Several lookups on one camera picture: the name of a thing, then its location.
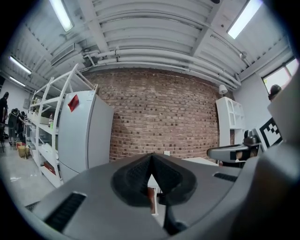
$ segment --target concrete floor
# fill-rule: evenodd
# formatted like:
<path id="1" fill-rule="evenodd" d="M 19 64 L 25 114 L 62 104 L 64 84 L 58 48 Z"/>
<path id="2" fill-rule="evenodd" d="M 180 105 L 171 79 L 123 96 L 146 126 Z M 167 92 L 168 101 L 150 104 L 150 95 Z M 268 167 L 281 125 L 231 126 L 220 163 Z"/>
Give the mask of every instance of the concrete floor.
<path id="1" fill-rule="evenodd" d="M 32 157 L 19 157 L 18 151 L 5 143 L 4 153 L 0 149 L 0 166 L 15 198 L 23 206 L 40 201 L 55 187 L 43 176 Z"/>

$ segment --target black rubber pad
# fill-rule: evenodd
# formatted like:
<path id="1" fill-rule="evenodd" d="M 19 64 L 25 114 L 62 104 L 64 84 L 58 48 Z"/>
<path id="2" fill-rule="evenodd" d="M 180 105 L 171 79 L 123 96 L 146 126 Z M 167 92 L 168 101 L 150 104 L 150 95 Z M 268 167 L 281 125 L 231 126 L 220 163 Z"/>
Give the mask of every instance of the black rubber pad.
<path id="1" fill-rule="evenodd" d="M 214 177 L 224 179 L 224 180 L 227 180 L 227 181 L 230 181 L 230 182 L 235 182 L 238 178 L 236 176 L 232 176 L 232 175 L 228 175 L 228 174 L 224 174 L 224 173 L 220 173 L 220 172 L 215 173 Z"/>
<path id="2" fill-rule="evenodd" d="M 186 202 L 197 187 L 191 171 L 162 156 L 148 154 L 117 170 L 112 177 L 112 188 L 128 205 L 150 206 L 147 185 L 151 175 L 169 206 Z"/>
<path id="3" fill-rule="evenodd" d="M 86 196 L 72 193 L 45 221 L 50 227 L 61 232 L 76 213 Z"/>

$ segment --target white shelving unit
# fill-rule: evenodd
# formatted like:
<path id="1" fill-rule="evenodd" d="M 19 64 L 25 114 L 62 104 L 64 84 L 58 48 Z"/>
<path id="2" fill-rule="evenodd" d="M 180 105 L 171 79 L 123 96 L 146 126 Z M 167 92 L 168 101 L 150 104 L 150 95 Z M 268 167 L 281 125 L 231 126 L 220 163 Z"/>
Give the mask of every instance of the white shelving unit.
<path id="1" fill-rule="evenodd" d="M 56 150 L 56 141 L 58 135 L 58 118 L 60 111 L 62 109 L 62 103 L 64 102 L 65 94 L 71 92 L 85 91 L 85 90 L 95 90 L 97 86 L 91 84 L 78 70 L 78 64 L 70 71 L 67 72 L 56 79 L 51 78 L 49 83 L 44 87 L 36 91 L 33 95 L 32 102 L 35 96 L 39 92 L 44 92 L 42 99 L 38 103 L 30 105 L 30 110 L 28 114 L 29 124 L 35 126 L 36 135 L 35 139 L 32 136 L 29 137 L 33 146 L 34 154 L 32 157 L 39 167 L 41 173 L 56 187 L 58 188 L 63 184 L 59 172 L 59 160 L 57 159 L 58 151 Z M 33 112 L 33 109 L 38 109 L 38 114 Z M 48 120 L 42 117 L 42 113 L 45 111 L 55 110 L 53 117 L 53 128 L 50 128 L 48 124 L 45 124 Z M 41 133 L 50 135 L 51 148 L 45 148 L 43 146 L 44 142 L 40 137 Z M 47 167 L 45 167 L 44 162 L 47 161 L 55 171 L 52 173 Z"/>
<path id="2" fill-rule="evenodd" d="M 219 117 L 220 147 L 230 145 L 230 130 L 234 130 L 234 144 L 241 144 L 245 132 L 243 106 L 227 97 L 218 99 L 216 104 Z"/>

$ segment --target bottle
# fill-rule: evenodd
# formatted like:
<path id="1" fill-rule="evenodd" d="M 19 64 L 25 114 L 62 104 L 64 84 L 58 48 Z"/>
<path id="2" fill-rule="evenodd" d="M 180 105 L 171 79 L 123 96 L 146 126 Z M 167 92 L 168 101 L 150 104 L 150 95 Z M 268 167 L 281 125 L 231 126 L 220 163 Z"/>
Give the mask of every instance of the bottle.
<path id="1" fill-rule="evenodd" d="M 53 128 L 53 113 L 50 114 L 48 127 L 49 128 Z"/>

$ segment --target window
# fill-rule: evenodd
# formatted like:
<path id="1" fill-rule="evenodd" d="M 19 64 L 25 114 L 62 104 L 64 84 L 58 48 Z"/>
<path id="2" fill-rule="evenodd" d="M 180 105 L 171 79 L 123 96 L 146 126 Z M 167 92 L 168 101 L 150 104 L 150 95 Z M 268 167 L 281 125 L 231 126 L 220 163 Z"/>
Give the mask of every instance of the window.
<path id="1" fill-rule="evenodd" d="M 286 68 L 289 70 L 291 75 L 294 76 L 294 74 L 298 69 L 298 66 L 299 66 L 299 62 L 297 61 L 297 59 L 294 59 L 293 61 L 291 61 L 289 64 L 286 65 Z"/>
<path id="2" fill-rule="evenodd" d="M 263 82 L 266 85 L 268 92 L 270 92 L 270 89 L 274 84 L 277 84 L 280 87 L 285 85 L 290 80 L 291 76 L 296 73 L 298 65 L 298 61 L 294 59 L 279 70 L 264 78 Z"/>

